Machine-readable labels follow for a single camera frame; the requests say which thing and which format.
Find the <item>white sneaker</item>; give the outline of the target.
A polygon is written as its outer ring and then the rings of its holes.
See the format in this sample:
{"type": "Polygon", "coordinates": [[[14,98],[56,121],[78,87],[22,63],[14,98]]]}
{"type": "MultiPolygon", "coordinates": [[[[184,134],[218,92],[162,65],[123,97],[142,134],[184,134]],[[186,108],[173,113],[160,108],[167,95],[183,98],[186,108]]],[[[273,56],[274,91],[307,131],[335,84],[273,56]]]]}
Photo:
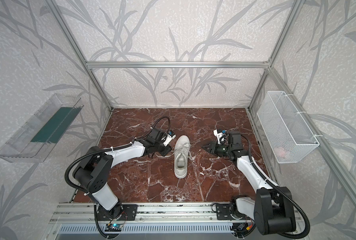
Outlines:
{"type": "Polygon", "coordinates": [[[190,147],[190,140],[187,136],[182,135],[178,138],[174,151],[174,173],[178,179],[187,176],[190,147]]]}

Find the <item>white shoelace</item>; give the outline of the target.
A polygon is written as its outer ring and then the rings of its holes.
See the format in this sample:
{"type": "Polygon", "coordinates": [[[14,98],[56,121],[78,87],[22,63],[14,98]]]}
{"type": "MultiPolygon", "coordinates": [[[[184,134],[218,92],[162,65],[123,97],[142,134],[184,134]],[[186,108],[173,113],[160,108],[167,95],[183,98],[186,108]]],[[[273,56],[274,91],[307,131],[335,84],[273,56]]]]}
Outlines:
{"type": "Polygon", "coordinates": [[[155,156],[158,158],[169,158],[169,157],[173,156],[175,153],[181,153],[181,152],[183,153],[185,151],[188,151],[188,160],[193,161],[193,160],[195,160],[195,157],[193,157],[190,152],[191,146],[192,146],[191,144],[183,144],[182,146],[170,151],[165,156],[162,156],[161,154],[157,154],[157,153],[155,153],[155,156]]]}

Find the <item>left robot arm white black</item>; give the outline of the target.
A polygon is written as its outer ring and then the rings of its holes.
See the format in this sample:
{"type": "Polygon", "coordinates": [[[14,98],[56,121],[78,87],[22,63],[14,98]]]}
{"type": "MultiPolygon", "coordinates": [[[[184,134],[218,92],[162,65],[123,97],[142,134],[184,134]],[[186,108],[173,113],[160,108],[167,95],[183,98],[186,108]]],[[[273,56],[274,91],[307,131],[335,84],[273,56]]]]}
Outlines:
{"type": "Polygon", "coordinates": [[[175,137],[176,134],[172,130],[163,132],[158,128],[153,128],[146,137],[134,139],[126,145],[108,149],[92,147],[85,156],[71,164],[65,172],[65,177],[68,178],[70,170],[75,168],[72,176],[79,183],[79,190],[104,210],[112,212],[120,208],[121,203],[108,185],[111,168],[153,153],[165,156],[172,150],[170,142],[175,137]]]}

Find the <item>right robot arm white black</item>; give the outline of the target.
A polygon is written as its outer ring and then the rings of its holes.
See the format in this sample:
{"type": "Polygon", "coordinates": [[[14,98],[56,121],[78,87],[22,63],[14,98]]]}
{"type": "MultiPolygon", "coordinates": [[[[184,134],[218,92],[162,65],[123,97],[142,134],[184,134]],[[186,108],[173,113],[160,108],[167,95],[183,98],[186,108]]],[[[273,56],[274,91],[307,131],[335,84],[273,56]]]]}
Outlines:
{"type": "Polygon", "coordinates": [[[278,234],[297,239],[294,204],[286,187],[279,187],[259,167],[252,155],[252,145],[243,145],[243,136],[237,131],[214,130],[216,141],[203,145],[203,150],[231,161],[249,181],[256,193],[252,199],[240,195],[229,204],[228,216],[235,220],[252,220],[252,226],[262,235],[278,234]]]}

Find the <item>pink object in basket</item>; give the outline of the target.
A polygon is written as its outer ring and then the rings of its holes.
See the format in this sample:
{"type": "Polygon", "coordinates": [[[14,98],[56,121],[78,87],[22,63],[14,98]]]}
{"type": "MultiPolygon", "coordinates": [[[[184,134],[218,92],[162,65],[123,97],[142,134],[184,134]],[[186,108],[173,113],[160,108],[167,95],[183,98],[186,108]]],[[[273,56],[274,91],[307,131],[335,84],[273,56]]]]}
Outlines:
{"type": "Polygon", "coordinates": [[[288,155],[288,151],[282,147],[276,148],[275,153],[277,157],[281,159],[286,159],[288,155]]]}

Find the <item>green circuit board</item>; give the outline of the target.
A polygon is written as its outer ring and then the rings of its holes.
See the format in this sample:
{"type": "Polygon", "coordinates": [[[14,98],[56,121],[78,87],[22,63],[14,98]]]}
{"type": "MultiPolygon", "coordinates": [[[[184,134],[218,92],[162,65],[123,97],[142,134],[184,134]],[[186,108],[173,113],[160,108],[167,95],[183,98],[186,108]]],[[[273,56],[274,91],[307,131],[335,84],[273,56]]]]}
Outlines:
{"type": "Polygon", "coordinates": [[[123,229],[123,224],[106,224],[105,232],[113,233],[113,232],[121,232],[123,229]]]}

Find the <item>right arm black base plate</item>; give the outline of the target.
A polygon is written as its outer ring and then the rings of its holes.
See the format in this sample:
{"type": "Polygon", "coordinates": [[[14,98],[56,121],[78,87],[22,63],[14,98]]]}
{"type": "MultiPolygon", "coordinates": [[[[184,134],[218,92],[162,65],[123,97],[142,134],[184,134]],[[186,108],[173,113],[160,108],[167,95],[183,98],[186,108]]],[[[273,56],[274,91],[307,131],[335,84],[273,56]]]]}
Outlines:
{"type": "Polygon", "coordinates": [[[237,205],[233,203],[228,204],[220,204],[215,203],[213,204],[212,210],[217,215],[217,220],[220,221],[254,221],[254,214],[252,212],[242,213],[242,210],[238,210],[237,205]]]}

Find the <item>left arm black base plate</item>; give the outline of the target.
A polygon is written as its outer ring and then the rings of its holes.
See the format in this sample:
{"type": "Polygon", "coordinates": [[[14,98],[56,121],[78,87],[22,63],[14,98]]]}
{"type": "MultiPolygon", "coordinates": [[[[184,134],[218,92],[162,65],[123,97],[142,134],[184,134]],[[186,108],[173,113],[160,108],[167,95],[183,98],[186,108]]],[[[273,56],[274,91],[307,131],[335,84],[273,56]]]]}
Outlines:
{"type": "Polygon", "coordinates": [[[98,206],[96,219],[98,221],[134,221],[137,215],[137,209],[138,205],[136,204],[123,204],[121,206],[115,206],[110,211],[98,206]]]}

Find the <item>aluminium frame crossbar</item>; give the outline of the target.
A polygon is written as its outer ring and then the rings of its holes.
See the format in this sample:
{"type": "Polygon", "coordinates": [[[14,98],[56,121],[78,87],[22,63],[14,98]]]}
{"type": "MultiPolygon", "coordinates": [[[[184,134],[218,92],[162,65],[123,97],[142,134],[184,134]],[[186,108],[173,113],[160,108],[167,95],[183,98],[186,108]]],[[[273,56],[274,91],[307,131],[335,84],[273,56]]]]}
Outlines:
{"type": "Polygon", "coordinates": [[[90,69],[110,68],[236,68],[265,69],[268,62],[86,62],[90,69]]]}

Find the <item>aluminium frame rail base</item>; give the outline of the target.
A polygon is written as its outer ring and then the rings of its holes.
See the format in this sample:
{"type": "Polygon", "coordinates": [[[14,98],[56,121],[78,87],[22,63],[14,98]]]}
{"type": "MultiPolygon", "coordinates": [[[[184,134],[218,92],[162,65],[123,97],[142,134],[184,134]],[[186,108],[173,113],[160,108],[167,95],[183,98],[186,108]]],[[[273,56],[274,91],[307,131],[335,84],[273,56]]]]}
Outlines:
{"type": "MultiPolygon", "coordinates": [[[[207,202],[166,202],[136,203],[135,210],[124,204],[126,212],[114,222],[127,223],[216,223],[250,222],[250,219],[236,220],[229,214],[222,214],[213,203],[207,202]]],[[[50,224],[94,223],[92,203],[58,204],[50,224]]]]}

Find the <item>clear plastic wall tray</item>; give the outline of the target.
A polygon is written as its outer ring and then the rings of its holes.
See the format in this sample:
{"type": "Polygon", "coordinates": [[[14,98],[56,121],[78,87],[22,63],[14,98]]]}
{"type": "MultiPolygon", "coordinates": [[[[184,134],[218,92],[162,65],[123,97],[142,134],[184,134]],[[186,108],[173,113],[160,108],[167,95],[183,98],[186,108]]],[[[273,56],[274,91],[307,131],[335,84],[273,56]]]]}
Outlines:
{"type": "Polygon", "coordinates": [[[10,163],[42,163],[84,107],[80,97],[53,96],[0,148],[10,163]]]}

